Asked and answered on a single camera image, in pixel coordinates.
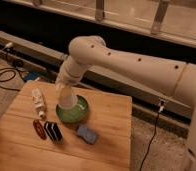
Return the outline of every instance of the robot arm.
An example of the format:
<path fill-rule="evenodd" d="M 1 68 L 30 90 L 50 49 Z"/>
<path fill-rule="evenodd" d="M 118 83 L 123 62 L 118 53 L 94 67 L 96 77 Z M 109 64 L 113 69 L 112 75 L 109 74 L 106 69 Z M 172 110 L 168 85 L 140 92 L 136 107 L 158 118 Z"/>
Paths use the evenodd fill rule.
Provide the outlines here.
<path fill-rule="evenodd" d="M 194 112 L 184 167 L 196 171 L 196 65 L 112 50 L 98 36 L 73 39 L 69 52 L 60 68 L 56 89 L 76 85 L 89 67 L 99 65 L 191 106 Z"/>

